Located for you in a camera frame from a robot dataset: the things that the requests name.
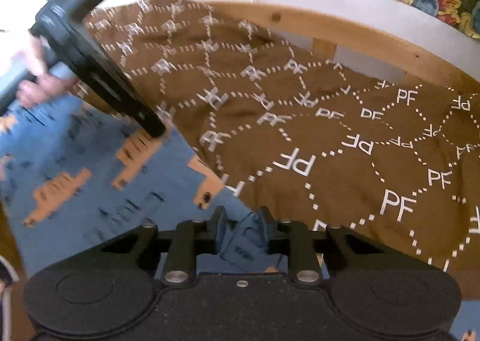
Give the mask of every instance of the hand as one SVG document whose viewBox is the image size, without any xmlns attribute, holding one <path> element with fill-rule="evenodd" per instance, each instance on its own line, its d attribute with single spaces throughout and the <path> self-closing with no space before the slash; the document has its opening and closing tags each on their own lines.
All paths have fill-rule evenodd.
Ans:
<svg viewBox="0 0 480 341">
<path fill-rule="evenodd" d="M 78 78 L 61 80 L 49 74 L 42 58 L 41 40 L 30 34 L 23 40 L 19 54 L 23 54 L 28 69 L 34 76 L 37 76 L 37 82 L 33 83 L 27 80 L 20 82 L 17 90 L 17 99 L 20 104 L 25 108 L 32 108 L 71 90 L 78 82 Z"/>
</svg>

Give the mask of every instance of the bed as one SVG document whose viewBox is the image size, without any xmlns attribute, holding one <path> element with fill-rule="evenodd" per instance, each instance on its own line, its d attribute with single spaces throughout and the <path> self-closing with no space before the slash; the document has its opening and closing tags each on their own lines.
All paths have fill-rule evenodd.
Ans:
<svg viewBox="0 0 480 341">
<path fill-rule="evenodd" d="M 85 87 L 83 99 L 107 114 L 73 96 L 30 113 L 12 107 L 15 122 L 2 122 L 1 194 L 27 275 L 144 218 L 167 229 L 216 205 L 240 222 L 230 232 L 236 244 L 201 270 L 282 269 L 281 258 L 266 259 L 253 244 L 251 209 L 267 205 L 311 229 L 344 224 L 448 271 L 465 299 L 480 298 L 475 79 L 381 31 L 281 6 L 140 0 L 94 11 L 85 23 L 176 129 L 119 188 L 128 167 L 121 154 L 132 136 L 145 136 L 135 124 L 108 115 L 115 113 Z M 311 51 L 271 29 L 312 38 Z M 402 69 L 402 84 L 332 61 L 337 45 Z M 64 171 L 81 179 L 74 195 L 37 212 L 38 196 Z M 152 185 L 164 188 L 161 204 L 139 195 Z M 138 195 L 147 211 L 120 227 L 98 188 L 118 207 L 126 193 Z M 3 253 L 21 268 L 13 239 L 3 237 Z"/>
</svg>

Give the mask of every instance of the silver bolt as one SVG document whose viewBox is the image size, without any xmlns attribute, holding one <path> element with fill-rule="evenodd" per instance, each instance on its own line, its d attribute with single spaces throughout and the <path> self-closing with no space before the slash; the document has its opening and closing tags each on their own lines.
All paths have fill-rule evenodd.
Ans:
<svg viewBox="0 0 480 341">
<path fill-rule="evenodd" d="M 237 281 L 237 287 L 248 287 L 248 281 L 246 280 Z"/>
<path fill-rule="evenodd" d="M 320 278 L 320 275 L 315 271 L 300 271 L 297 273 L 297 279 L 304 283 L 313 283 Z"/>
<path fill-rule="evenodd" d="M 156 225 L 151 220 L 146 220 L 145 222 L 143 222 L 142 226 L 145 227 L 146 229 L 151 229 L 152 227 L 155 227 Z"/>
<path fill-rule="evenodd" d="M 165 280 L 169 283 L 183 283 L 188 279 L 188 273 L 183 271 L 170 271 L 165 275 Z"/>
</svg>

